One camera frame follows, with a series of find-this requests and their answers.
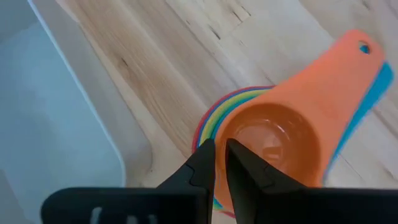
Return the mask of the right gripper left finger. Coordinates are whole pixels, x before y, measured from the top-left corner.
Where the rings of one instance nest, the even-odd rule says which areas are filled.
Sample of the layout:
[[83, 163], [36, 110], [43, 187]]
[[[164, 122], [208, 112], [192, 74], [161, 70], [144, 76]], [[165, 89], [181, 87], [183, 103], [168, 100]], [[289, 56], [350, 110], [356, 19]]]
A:
[[215, 142], [207, 139], [156, 188], [72, 187], [40, 209], [43, 223], [211, 223]]

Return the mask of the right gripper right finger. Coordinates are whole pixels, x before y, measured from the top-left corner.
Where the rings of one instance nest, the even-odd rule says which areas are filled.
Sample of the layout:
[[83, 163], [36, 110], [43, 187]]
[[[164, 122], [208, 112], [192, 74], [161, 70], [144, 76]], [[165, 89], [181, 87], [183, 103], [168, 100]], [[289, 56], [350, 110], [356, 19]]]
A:
[[397, 223], [397, 191], [306, 187], [235, 139], [226, 175], [238, 223]]

